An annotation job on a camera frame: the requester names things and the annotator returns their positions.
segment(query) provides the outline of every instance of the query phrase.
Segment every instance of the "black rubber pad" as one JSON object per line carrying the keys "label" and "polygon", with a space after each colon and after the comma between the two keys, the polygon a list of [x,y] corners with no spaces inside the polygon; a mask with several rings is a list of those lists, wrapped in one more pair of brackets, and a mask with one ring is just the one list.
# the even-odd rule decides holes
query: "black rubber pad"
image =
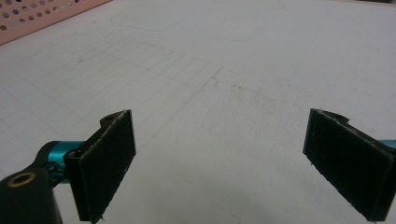
{"label": "black rubber pad", "polygon": [[101,126],[64,156],[80,220],[92,223],[102,217],[135,155],[130,110],[103,118]]}
{"label": "black rubber pad", "polygon": [[347,122],[311,109],[304,154],[367,220],[384,221],[396,191],[395,150]]}

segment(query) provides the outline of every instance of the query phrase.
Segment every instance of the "white table surface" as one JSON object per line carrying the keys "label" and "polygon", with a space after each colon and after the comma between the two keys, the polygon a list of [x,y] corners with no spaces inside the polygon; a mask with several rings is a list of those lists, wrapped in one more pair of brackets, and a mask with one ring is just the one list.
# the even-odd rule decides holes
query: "white table surface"
{"label": "white table surface", "polygon": [[396,138],[395,37],[394,5],[114,0],[0,46],[0,178],[132,109],[138,153],[100,223],[365,223],[304,136],[322,108]]}

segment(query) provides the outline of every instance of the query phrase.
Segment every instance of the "pink plastic basket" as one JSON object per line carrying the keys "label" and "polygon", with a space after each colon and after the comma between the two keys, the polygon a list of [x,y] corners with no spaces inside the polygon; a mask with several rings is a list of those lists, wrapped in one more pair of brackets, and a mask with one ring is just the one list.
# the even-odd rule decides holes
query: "pink plastic basket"
{"label": "pink plastic basket", "polygon": [[0,45],[111,0],[0,0]]}

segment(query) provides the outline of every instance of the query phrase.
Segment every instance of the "screw hole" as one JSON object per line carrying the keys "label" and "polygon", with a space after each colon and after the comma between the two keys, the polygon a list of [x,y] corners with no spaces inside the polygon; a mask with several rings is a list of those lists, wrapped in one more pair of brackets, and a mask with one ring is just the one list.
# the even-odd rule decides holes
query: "screw hole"
{"label": "screw hole", "polygon": [[30,183],[35,179],[35,173],[24,173],[17,175],[8,181],[8,186],[11,188],[17,188],[25,184]]}

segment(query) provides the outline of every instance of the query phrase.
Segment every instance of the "basket hole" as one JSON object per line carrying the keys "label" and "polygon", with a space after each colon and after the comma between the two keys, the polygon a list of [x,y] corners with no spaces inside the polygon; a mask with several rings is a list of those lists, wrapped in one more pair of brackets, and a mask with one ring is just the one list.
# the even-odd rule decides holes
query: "basket hole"
{"label": "basket hole", "polygon": [[3,12],[3,17],[6,18],[6,19],[8,19],[8,18],[9,18],[9,14],[6,13],[6,12]]}

